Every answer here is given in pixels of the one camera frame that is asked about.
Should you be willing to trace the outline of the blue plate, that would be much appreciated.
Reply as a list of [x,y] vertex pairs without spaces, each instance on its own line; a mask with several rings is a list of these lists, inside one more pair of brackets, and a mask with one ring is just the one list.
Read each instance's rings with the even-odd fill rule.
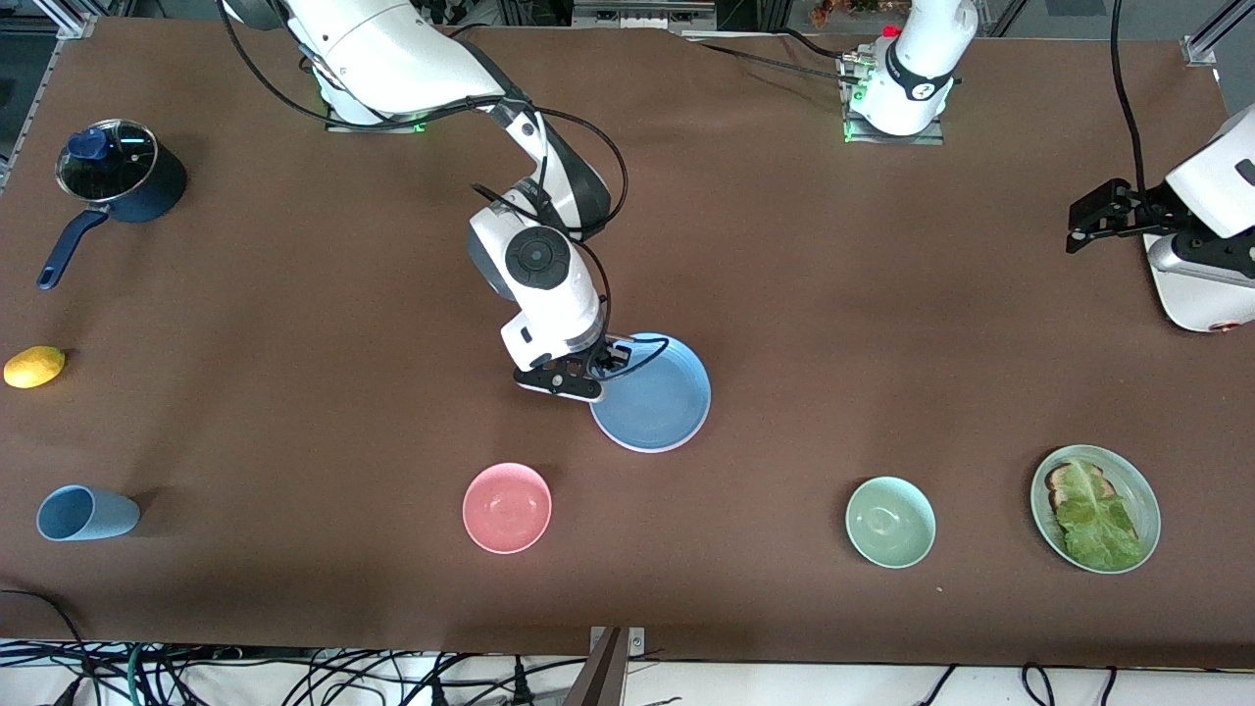
[[633,339],[630,367],[602,382],[605,396],[590,405],[592,419],[707,420],[712,387],[695,350],[656,331]]

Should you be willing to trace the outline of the beige plate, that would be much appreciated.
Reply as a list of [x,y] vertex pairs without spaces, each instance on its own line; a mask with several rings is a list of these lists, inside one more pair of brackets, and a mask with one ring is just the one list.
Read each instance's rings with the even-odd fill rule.
[[664,419],[648,421],[644,419],[602,419],[594,418],[605,436],[619,446],[636,453],[665,453],[690,441],[705,425],[705,419],[686,421]]

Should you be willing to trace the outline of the white rounded appliance box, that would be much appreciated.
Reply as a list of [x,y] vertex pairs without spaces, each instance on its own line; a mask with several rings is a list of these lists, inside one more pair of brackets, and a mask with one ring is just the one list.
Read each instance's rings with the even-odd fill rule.
[[1255,324],[1255,287],[1151,270],[1163,313],[1178,329],[1195,334]]

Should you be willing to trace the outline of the pink bowl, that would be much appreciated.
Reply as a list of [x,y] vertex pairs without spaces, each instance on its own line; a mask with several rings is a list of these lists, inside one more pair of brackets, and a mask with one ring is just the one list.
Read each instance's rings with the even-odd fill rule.
[[528,551],[550,525],[552,495],[533,468],[502,461],[476,474],[462,502],[466,532],[497,556]]

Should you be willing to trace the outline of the toasted bread slice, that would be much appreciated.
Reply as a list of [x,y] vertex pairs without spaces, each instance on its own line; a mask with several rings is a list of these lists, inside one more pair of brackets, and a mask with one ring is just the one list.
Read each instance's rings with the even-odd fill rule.
[[1102,468],[1093,461],[1065,461],[1049,472],[1045,479],[1050,509],[1058,513],[1065,502],[1078,500],[1081,504],[1096,504],[1113,499],[1118,493]]

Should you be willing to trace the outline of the green plate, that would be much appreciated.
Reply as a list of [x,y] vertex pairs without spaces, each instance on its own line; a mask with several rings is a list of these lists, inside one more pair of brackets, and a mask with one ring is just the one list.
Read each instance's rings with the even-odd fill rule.
[[[1127,510],[1130,510],[1130,518],[1135,525],[1135,530],[1141,535],[1142,545],[1146,551],[1146,558],[1130,571],[1106,573],[1091,571],[1089,568],[1079,566],[1076,561],[1072,561],[1064,554],[1064,542],[1060,528],[1055,523],[1054,513],[1048,502],[1048,490],[1045,487],[1045,479],[1049,472],[1058,468],[1065,461],[1093,461],[1097,466],[1102,468],[1104,475],[1121,497],[1124,497],[1124,504]],[[1060,446],[1054,451],[1049,451],[1038,469],[1035,469],[1034,475],[1032,475],[1032,482],[1029,484],[1029,510],[1032,513],[1032,520],[1035,523],[1040,535],[1044,537],[1047,544],[1050,545],[1055,553],[1072,566],[1079,567],[1083,571],[1096,573],[1096,574],[1124,574],[1130,573],[1140,567],[1142,567],[1157,549],[1158,540],[1162,533],[1162,518],[1158,508],[1157,497],[1150,487],[1147,478],[1135,468],[1133,464],[1127,461],[1124,456],[1119,456],[1116,451],[1109,451],[1107,448],[1094,446],[1094,445],[1071,445]]]

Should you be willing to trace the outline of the brown table cover cloth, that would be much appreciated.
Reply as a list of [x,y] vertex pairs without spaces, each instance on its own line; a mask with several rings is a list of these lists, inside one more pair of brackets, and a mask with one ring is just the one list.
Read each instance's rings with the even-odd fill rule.
[[[333,134],[238,61],[223,28],[107,19],[67,46],[0,197],[0,588],[95,640],[577,655],[645,630],[665,660],[1255,668],[1255,327],[1163,319],[1141,246],[1068,255],[1067,211],[1130,171],[1096,40],[970,45],[941,145],[846,143],[838,94],[661,30],[479,28],[542,107],[601,125],[630,196],[591,245],[617,334],[705,362],[673,451],[515,386],[515,308],[466,253],[482,182],[530,159],[483,115]],[[82,237],[69,135],[136,120],[184,196]],[[1060,446],[1118,453],[1162,533],[1124,574],[1072,566],[1029,510]],[[476,474],[552,495],[528,551],[474,545]],[[932,551],[853,549],[862,482],[906,479]],[[46,540],[59,487],[129,497],[136,529]]]

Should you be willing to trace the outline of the green lettuce leaf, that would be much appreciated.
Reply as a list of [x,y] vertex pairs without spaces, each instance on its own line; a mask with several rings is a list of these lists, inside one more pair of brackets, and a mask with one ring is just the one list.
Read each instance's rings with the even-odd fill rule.
[[1063,535],[1064,554],[1082,567],[1114,573],[1130,571],[1146,558],[1141,535],[1119,493],[1096,504],[1065,502],[1054,517]]

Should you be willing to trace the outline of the green bowl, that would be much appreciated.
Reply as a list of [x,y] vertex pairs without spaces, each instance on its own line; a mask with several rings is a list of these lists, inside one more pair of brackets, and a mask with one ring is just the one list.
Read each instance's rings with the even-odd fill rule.
[[877,477],[851,493],[845,530],[863,559],[901,571],[927,558],[937,525],[935,510],[917,487],[897,477]]

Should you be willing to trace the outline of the dark blue saucepan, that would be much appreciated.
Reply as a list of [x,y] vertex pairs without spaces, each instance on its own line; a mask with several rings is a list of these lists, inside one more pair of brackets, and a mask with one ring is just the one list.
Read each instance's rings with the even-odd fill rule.
[[162,143],[152,130],[151,133],[156,137],[159,150],[157,161],[146,181],[137,186],[136,189],[127,192],[125,196],[110,201],[97,202],[77,198],[77,201],[82,202],[82,213],[72,218],[60,232],[44,267],[40,270],[39,276],[36,276],[36,287],[50,290],[60,282],[60,278],[72,262],[72,257],[75,255],[77,247],[82,242],[82,237],[89,229],[100,227],[100,224],[105,224],[109,219],[125,224],[148,223],[148,221],[162,218],[163,214],[169,213],[169,209],[174,208],[174,204],[178,204],[179,198],[184,196],[184,186],[187,184],[184,166],[169,147]]

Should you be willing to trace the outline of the blue cup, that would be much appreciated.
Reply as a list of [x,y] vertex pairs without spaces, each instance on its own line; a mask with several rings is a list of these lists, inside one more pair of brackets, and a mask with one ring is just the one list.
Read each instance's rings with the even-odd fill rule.
[[142,510],[120,493],[85,485],[59,487],[36,509],[35,525],[46,540],[98,540],[134,530]]

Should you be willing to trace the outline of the yellow lemon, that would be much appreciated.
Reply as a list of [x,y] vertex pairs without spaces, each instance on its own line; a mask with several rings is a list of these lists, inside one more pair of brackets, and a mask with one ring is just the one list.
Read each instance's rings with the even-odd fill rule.
[[67,352],[49,345],[36,345],[10,357],[3,367],[3,379],[9,387],[40,387],[55,379],[67,367]]

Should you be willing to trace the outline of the aluminium frame profile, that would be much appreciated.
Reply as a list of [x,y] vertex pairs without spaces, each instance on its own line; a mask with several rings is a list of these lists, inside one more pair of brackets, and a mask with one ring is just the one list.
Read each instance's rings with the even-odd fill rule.
[[98,18],[108,18],[100,0],[30,0],[58,28],[59,39],[89,38]]
[[1183,61],[1188,66],[1215,66],[1216,45],[1246,18],[1255,0],[1225,0],[1196,31],[1180,40]]

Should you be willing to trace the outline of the grey metal mounting rail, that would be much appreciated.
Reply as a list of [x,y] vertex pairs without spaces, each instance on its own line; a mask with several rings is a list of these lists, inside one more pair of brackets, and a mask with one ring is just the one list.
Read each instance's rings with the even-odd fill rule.
[[714,0],[571,0],[572,28],[663,28],[717,31]]

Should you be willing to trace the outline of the aluminium table edge rail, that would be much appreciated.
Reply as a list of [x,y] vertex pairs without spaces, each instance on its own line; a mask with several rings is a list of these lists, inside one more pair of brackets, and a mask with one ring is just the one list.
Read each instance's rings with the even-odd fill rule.
[[56,59],[0,64],[0,196],[4,192]]

